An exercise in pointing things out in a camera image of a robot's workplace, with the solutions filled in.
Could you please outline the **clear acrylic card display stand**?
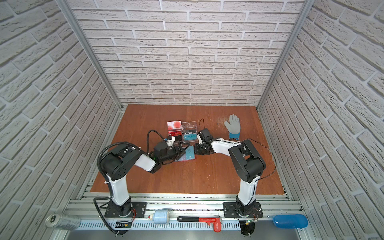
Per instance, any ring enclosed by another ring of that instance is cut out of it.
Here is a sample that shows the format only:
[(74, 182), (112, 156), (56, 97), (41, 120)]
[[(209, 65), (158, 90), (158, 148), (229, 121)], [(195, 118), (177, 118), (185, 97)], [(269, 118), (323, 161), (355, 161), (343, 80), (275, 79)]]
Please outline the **clear acrylic card display stand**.
[(177, 142), (184, 142), (183, 140), (183, 129), (189, 129), (189, 128), (192, 128), (192, 129), (196, 129), (197, 130), (197, 122), (196, 121), (192, 121), (192, 122), (182, 122), (182, 135), (181, 136), (174, 136), (176, 138), (176, 141)]

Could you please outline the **red leather card holder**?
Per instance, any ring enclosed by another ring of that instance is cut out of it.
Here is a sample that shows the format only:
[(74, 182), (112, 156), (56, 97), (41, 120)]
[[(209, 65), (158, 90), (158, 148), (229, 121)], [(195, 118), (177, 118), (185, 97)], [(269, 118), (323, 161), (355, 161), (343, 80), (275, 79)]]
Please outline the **red leather card holder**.
[(189, 161), (194, 159), (195, 159), (194, 146), (188, 146), (185, 149), (185, 153), (181, 155), (180, 158), (177, 159), (177, 162), (184, 162), (184, 161)]

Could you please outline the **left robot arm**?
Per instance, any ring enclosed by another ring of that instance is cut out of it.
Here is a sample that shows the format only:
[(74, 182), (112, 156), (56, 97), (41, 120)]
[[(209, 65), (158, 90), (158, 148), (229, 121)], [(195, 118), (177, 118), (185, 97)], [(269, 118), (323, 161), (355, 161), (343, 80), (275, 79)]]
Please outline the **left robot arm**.
[(129, 142), (118, 142), (105, 147), (98, 156), (97, 167), (108, 185), (110, 196), (108, 210), (119, 217), (132, 212), (132, 199), (128, 192), (126, 175), (133, 166), (151, 174), (163, 165), (178, 161), (190, 144), (177, 142), (169, 145), (159, 142), (150, 153)]

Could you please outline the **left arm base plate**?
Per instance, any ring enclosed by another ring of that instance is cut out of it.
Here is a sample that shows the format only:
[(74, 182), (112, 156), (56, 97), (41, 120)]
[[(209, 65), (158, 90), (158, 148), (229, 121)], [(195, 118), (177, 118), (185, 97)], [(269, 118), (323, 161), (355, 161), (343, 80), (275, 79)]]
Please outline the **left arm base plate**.
[(143, 218), (146, 212), (146, 202), (128, 202), (118, 206), (113, 201), (108, 203), (104, 217), (106, 218)]

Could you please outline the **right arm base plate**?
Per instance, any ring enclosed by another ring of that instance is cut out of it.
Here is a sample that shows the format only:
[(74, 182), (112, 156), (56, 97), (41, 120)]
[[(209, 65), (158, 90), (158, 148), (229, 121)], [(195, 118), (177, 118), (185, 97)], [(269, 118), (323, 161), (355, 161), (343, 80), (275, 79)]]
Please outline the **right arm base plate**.
[(263, 210), (259, 202), (252, 202), (247, 206), (242, 203), (224, 202), (223, 203), (225, 218), (263, 218)]

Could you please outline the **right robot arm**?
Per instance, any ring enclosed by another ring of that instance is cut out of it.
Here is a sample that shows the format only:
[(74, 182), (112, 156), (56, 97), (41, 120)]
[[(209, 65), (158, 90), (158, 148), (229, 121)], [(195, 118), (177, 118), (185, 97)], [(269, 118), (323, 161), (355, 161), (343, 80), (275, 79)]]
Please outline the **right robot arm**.
[(197, 134), (196, 155), (213, 153), (231, 157), (232, 163), (241, 179), (240, 190), (236, 197), (235, 209), (240, 216), (250, 215), (256, 204), (258, 181), (266, 169), (266, 163), (250, 140), (234, 142), (214, 138), (208, 129)]

